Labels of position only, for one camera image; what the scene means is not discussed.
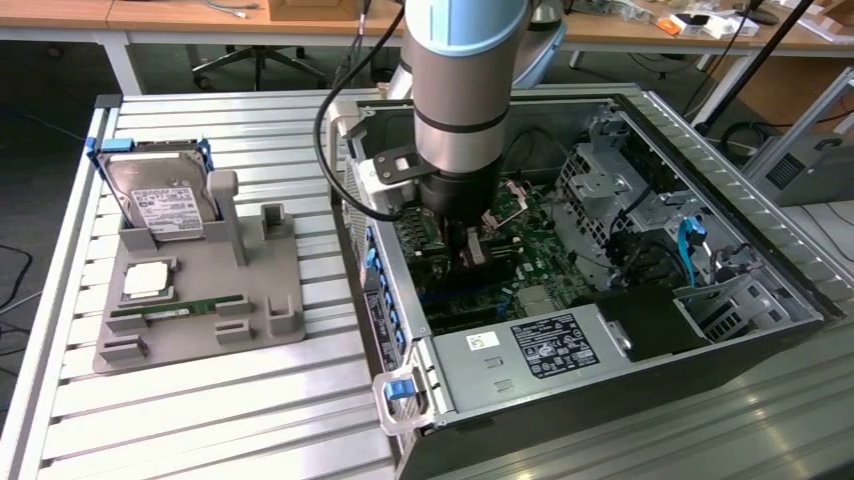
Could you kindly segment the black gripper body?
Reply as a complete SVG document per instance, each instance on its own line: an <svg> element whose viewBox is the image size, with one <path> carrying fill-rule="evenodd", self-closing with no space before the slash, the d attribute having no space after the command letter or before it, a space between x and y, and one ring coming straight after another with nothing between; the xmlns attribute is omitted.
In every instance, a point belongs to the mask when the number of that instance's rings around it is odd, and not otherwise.
<svg viewBox="0 0 854 480"><path fill-rule="evenodd" d="M479 240L482 216L495 199L498 174L491 169L452 174L438 170L419 185L423 205L434 212L442 240L451 257L466 268L484 265L487 254Z"/></svg>

